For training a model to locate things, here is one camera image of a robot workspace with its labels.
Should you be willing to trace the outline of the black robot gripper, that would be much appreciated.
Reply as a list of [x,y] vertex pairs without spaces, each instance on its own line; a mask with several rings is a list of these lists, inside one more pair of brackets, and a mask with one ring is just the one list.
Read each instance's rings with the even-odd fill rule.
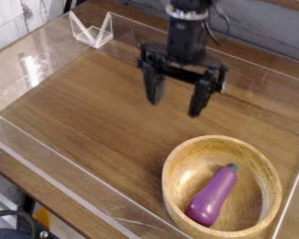
[[228,66],[206,52],[208,40],[217,43],[208,17],[211,9],[229,24],[219,6],[166,6],[166,41],[140,43],[138,68],[142,72],[145,96],[156,105],[164,96],[164,77],[194,84],[188,115],[194,118],[206,106],[211,93],[221,91]]

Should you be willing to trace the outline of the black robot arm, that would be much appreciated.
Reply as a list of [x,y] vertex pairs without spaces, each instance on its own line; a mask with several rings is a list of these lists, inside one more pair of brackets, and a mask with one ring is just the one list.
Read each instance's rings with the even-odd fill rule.
[[219,44],[206,22],[211,8],[229,24],[219,0],[169,0],[166,44],[140,43],[138,68],[149,103],[156,105],[162,97],[165,76],[185,81],[194,85],[188,109],[192,118],[198,116],[212,94],[223,91],[229,70],[206,52],[208,38]]

